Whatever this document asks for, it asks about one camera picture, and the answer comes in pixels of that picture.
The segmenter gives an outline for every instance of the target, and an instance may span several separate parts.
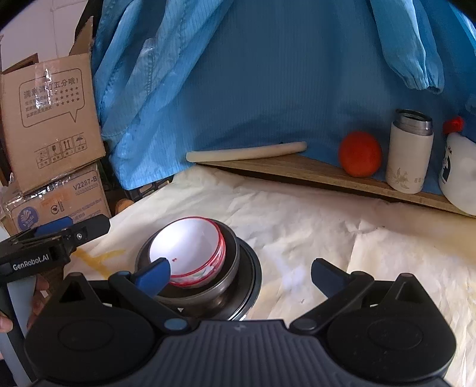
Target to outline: blue cloth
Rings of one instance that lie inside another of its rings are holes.
[[[102,135],[123,187],[187,168],[192,150],[307,141],[304,155],[338,165],[352,130],[375,135],[385,156],[395,109],[405,108],[434,120],[424,190],[439,193],[441,126],[473,92],[474,49],[446,0],[416,0],[413,9],[400,0],[414,16],[393,29],[399,36],[411,26],[407,44],[419,48],[396,63],[383,54],[395,45],[379,39],[376,2],[168,0],[160,23],[154,0],[105,0],[92,65]]]
[[[443,64],[420,0],[370,0],[382,52],[410,89],[441,93]]]
[[[476,143],[476,114],[472,114],[467,109],[463,109],[460,116],[465,122],[461,135]]]

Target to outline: white tablecloth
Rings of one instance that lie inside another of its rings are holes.
[[[256,251],[263,284],[247,318],[289,323],[324,301],[310,279],[316,257],[381,280],[412,272],[456,335],[447,381],[476,386],[475,219],[196,166],[112,218],[110,232],[82,246],[65,272],[102,279],[134,271],[144,242],[190,215],[228,224]]]

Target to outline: finger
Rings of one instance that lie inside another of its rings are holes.
[[[13,329],[13,323],[10,319],[0,312],[0,333],[8,333]]]
[[[36,319],[38,318],[37,315],[31,315],[28,319],[28,322],[27,322],[27,329],[29,330],[31,328],[31,326],[35,323]]]
[[[46,304],[46,299],[40,292],[35,292],[31,302],[31,311],[34,315],[39,315]]]
[[[36,276],[36,290],[48,290],[50,284],[48,281],[40,274]]]

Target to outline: thermos lid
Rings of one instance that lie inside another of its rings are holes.
[[[394,125],[408,133],[419,136],[431,136],[433,134],[433,120],[427,115],[409,109],[397,109],[397,119]]]

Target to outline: orange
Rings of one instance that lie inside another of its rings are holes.
[[[352,132],[340,144],[339,162],[351,176],[371,176],[380,168],[382,149],[371,134]]]

